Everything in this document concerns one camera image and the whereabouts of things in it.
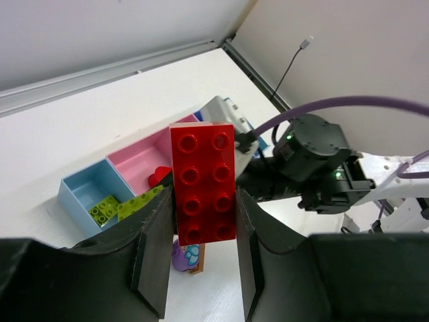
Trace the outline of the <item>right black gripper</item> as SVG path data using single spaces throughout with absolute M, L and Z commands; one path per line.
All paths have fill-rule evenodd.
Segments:
M 246 190 L 257 202 L 290 199 L 302 194 L 305 161 L 285 161 L 282 157 L 254 158 L 236 179 L 237 188 Z

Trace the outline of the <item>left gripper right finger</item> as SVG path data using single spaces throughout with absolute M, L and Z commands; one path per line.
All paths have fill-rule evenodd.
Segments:
M 297 233 L 239 189 L 246 321 L 427 321 L 428 235 Z

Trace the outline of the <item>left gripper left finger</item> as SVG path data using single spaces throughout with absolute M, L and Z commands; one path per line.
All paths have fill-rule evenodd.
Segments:
M 166 312 L 174 190 L 76 244 L 1 240 L 2 321 L 159 321 Z

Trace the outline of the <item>purple flower lego piece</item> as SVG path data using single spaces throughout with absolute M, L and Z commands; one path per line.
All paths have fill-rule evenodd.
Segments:
M 199 245 L 180 246 L 175 240 L 172 250 L 172 265 L 179 272 L 189 271 L 198 263 Z

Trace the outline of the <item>lime long lego brick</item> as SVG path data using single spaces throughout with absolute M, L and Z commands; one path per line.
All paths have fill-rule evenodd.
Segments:
M 146 206 L 157 194 L 164 189 L 163 185 L 155 186 L 147 192 L 121 203 L 117 207 L 118 221 L 122 221 Z

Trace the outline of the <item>yellow lego brick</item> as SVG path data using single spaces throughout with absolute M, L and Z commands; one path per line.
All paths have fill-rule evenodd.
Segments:
M 92 207 L 88 213 L 99 226 L 102 226 L 118 214 L 118 206 L 118 200 L 113 195 L 109 195 Z

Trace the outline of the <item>red two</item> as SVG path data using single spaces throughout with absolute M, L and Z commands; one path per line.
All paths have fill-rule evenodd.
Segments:
M 181 246 L 235 239 L 235 149 L 228 125 L 170 126 Z

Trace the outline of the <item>red round lego piece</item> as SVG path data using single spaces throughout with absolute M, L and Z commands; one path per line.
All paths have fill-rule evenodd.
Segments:
M 169 166 L 158 166 L 154 172 L 148 177 L 147 182 L 149 187 L 152 189 L 164 179 L 170 172 L 172 168 Z

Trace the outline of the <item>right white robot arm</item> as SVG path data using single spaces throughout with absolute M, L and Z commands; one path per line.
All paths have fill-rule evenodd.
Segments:
M 379 201 L 401 200 L 372 232 L 428 229 L 428 152 L 414 157 L 356 152 L 337 124 L 306 114 L 292 120 L 270 158 L 254 158 L 237 185 L 259 202 L 300 197 L 299 208 L 331 215 Z

